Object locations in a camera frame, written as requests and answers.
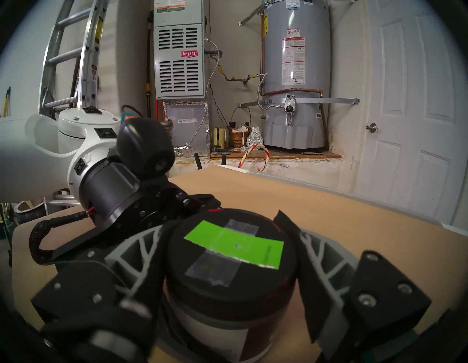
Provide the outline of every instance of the gas valve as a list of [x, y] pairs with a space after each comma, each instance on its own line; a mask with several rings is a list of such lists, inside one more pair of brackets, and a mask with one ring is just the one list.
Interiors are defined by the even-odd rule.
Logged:
[[285, 100], [285, 111], [287, 113], [292, 113], [294, 112], [295, 108], [296, 108], [296, 99], [294, 98], [294, 96], [287, 95], [286, 100]]

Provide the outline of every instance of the white door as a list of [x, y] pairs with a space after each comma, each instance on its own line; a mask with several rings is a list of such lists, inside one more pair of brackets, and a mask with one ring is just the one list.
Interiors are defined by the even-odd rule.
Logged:
[[464, 57], [425, 0], [368, 0], [372, 95], [356, 194], [450, 224], [468, 158]]

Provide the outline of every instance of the black cylindrical container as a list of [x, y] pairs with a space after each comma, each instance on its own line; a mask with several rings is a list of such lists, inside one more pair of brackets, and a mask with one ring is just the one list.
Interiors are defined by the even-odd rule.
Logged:
[[231, 362], [255, 362], [270, 348], [289, 304], [296, 260], [294, 245], [273, 221], [238, 209], [203, 212], [171, 237], [169, 299], [201, 343]]

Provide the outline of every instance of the red and white cord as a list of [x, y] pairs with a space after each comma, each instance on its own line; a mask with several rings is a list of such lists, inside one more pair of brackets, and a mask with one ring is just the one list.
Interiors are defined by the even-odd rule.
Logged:
[[253, 146], [251, 146], [247, 151], [246, 153], [244, 154], [244, 156], [242, 157], [241, 159], [241, 162], [239, 163], [239, 166], [238, 168], [240, 169], [241, 166], [244, 164], [244, 161], [245, 159], [247, 158], [247, 156], [250, 154], [250, 152], [255, 149], [256, 147], [259, 147], [259, 148], [262, 148], [266, 154], [266, 160], [265, 160], [265, 164], [260, 168], [258, 169], [258, 171], [263, 171], [266, 166], [268, 165], [268, 162], [270, 161], [270, 153], [268, 152], [268, 149], [263, 145], [263, 144], [255, 144]]

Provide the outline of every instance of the cardboard surface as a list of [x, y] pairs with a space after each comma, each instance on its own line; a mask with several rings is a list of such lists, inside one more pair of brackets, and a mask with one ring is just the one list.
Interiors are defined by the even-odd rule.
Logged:
[[[421, 332], [459, 302], [468, 280], [468, 237], [433, 223], [385, 210], [324, 191], [285, 184], [227, 168], [212, 166], [171, 178], [190, 194], [211, 193], [224, 208], [246, 209], [273, 219], [278, 210], [297, 225], [338, 241], [355, 256], [372, 249], [384, 255], [431, 299], [417, 326]], [[76, 213], [81, 207], [52, 217]], [[13, 290], [15, 306], [34, 327], [44, 323], [30, 299], [57, 274], [55, 266], [37, 265], [29, 253], [29, 234], [35, 220], [13, 235]], [[55, 249], [93, 227], [89, 219], [52, 231], [41, 248]], [[320, 350], [310, 344], [299, 289], [293, 294], [271, 350], [262, 362], [313, 362]], [[177, 362], [155, 348], [149, 362]]]

